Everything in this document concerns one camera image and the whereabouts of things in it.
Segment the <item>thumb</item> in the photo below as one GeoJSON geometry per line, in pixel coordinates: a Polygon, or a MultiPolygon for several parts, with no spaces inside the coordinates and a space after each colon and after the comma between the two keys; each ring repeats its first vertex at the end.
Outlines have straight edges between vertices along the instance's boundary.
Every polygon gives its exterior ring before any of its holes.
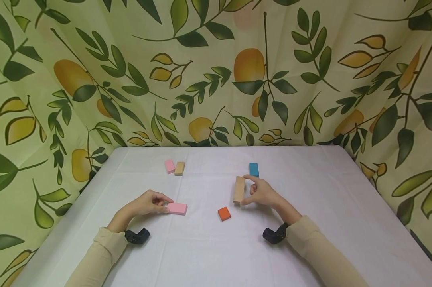
{"type": "Polygon", "coordinates": [[[170,209],[168,209],[166,206],[154,205],[154,211],[160,213],[168,213],[170,212],[170,209]]]}
{"type": "Polygon", "coordinates": [[[249,205],[251,203],[255,202],[254,196],[246,197],[243,200],[240,201],[240,205],[249,205]]]}

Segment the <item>fabric backdrop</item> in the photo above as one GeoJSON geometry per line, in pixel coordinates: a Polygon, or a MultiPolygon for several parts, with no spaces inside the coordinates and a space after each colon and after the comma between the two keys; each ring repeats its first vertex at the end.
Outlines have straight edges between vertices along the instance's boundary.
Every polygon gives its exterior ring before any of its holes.
{"type": "Polygon", "coordinates": [[[432,0],[0,0],[0,286],[116,147],[317,144],[432,260],[432,0]]]}

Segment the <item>right hand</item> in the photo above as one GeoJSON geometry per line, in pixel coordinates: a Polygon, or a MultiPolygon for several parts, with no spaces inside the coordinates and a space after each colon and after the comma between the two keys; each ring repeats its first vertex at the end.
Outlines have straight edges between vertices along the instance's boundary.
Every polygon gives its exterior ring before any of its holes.
{"type": "Polygon", "coordinates": [[[252,175],[244,175],[243,177],[253,181],[254,184],[251,185],[249,190],[251,196],[241,200],[240,205],[248,205],[256,202],[273,207],[284,200],[283,197],[280,196],[267,181],[265,181],[265,179],[252,175]]]}

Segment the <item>wooden block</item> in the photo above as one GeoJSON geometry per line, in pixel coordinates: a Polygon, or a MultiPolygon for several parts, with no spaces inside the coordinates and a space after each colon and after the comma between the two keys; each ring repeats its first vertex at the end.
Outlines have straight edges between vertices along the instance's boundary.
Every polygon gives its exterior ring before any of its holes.
{"type": "Polygon", "coordinates": [[[166,167],[166,172],[168,172],[168,174],[173,173],[174,172],[174,163],[172,159],[167,159],[165,161],[165,167],[166,167]]]}
{"type": "Polygon", "coordinates": [[[229,212],[229,210],[226,207],[219,209],[217,211],[217,213],[219,214],[219,217],[221,218],[221,221],[225,221],[225,220],[228,220],[229,218],[231,218],[230,212],[229,212]]]}
{"type": "Polygon", "coordinates": [[[259,177],[259,166],[257,163],[249,163],[249,174],[255,177],[259,177]]]}
{"type": "Polygon", "coordinates": [[[244,199],[244,177],[237,176],[233,191],[233,203],[240,203],[244,199]]]}
{"type": "Polygon", "coordinates": [[[174,170],[174,175],[183,175],[185,162],[177,162],[176,169],[174,170]]]}
{"type": "Polygon", "coordinates": [[[184,203],[168,203],[170,214],[185,215],[187,212],[187,205],[184,203]]]}

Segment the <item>orange block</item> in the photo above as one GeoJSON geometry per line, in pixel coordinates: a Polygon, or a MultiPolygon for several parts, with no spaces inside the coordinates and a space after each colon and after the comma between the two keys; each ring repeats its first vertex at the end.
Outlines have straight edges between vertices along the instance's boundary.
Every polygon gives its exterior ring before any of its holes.
{"type": "Polygon", "coordinates": [[[219,209],[217,213],[219,213],[219,217],[221,218],[222,221],[228,220],[231,217],[230,212],[226,207],[219,209]]]}

